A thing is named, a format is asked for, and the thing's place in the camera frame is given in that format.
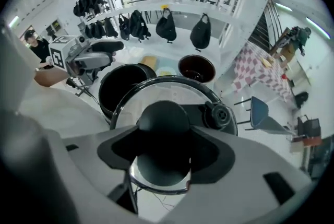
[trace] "table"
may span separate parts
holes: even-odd
[[[266,68],[261,62],[262,57],[267,58],[269,56],[267,52],[255,44],[246,42],[235,58],[234,71],[237,77],[232,84],[233,90],[238,92],[256,80],[273,90],[284,102],[291,102],[293,94],[288,81],[281,77],[284,72],[279,62],[275,60],[272,68]]]

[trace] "blue chair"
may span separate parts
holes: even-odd
[[[265,119],[266,117],[268,117],[269,114],[269,108],[268,106],[261,100],[259,100],[258,98],[252,96],[250,99],[241,101],[241,102],[237,102],[234,105],[237,104],[241,104],[247,101],[251,101],[251,108],[247,111],[250,111],[251,113],[251,117],[249,119],[249,121],[244,121],[244,122],[239,122],[237,123],[237,125],[241,125],[241,124],[246,124],[246,123],[250,123],[250,125],[252,126],[252,128],[249,129],[245,129],[245,130],[255,130],[255,129],[259,129],[257,126],[263,121],[263,119]]]

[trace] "black pot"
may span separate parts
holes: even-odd
[[[213,80],[216,70],[213,64],[206,58],[199,55],[188,55],[178,62],[178,70],[181,75],[207,83]]]
[[[156,76],[154,70],[145,64],[125,64],[107,73],[99,89],[100,107],[104,115],[111,119],[125,94],[137,84]]]

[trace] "staircase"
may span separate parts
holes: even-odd
[[[259,46],[264,51],[269,52],[271,45],[269,43],[268,27],[264,13],[262,13],[260,20],[257,23],[257,26],[255,27],[253,33],[250,35],[248,40]]]

